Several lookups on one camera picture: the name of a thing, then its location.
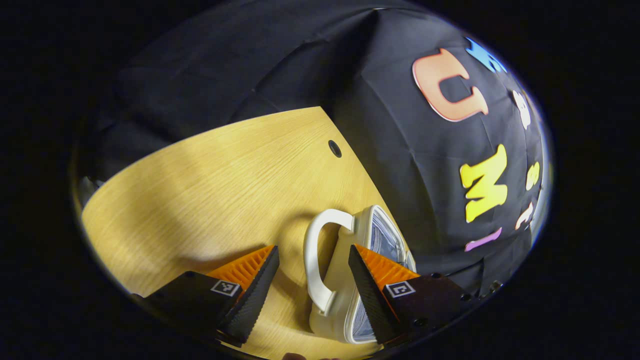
wooden table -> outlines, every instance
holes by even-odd
[[[330,140],[342,157],[333,154]],[[390,214],[349,144],[318,107],[236,122],[161,149],[101,186],[82,221],[113,277],[144,297],[186,270],[206,274],[278,245],[280,268],[240,351],[277,360],[286,352],[308,360],[356,359],[380,346],[343,344],[310,331],[302,245],[309,222],[322,210],[355,214],[373,204]],[[319,239],[322,274],[337,230],[328,225]]]

white mug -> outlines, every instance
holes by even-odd
[[[317,259],[318,234],[328,223],[341,225],[324,282]],[[415,261],[400,231],[385,211],[373,205],[356,215],[336,209],[318,214],[307,228],[304,244],[307,290],[313,301],[309,325],[314,334],[343,343],[376,341],[349,267],[352,244],[359,244],[394,260],[411,271]]]

orange letter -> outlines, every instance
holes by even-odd
[[[440,91],[440,82],[454,76],[469,78],[469,73],[449,51],[440,49],[440,54],[425,56],[413,63],[413,78],[433,110],[445,120],[458,122],[489,108],[477,87],[471,88],[471,95],[458,101],[449,102]]]

mug handle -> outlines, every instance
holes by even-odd
[[[333,301],[335,291],[329,290],[320,278],[318,265],[318,235],[328,223],[334,223],[353,231],[355,217],[344,211],[327,209],[316,215],[307,228],[303,248],[305,258],[305,272],[307,273],[307,290],[314,304],[322,313],[327,312]]]

